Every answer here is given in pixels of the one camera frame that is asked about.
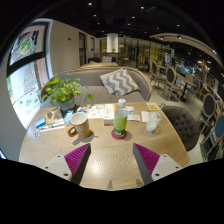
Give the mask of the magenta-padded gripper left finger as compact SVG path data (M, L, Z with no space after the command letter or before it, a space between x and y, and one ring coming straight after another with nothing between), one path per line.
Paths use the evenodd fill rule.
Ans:
M43 166L43 169L79 185L90 154L91 144L87 143L66 155L57 154Z

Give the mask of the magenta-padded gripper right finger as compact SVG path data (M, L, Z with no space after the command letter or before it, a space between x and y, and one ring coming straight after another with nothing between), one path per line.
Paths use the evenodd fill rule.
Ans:
M168 154L158 155L136 143L133 144L133 154L145 185L182 169Z

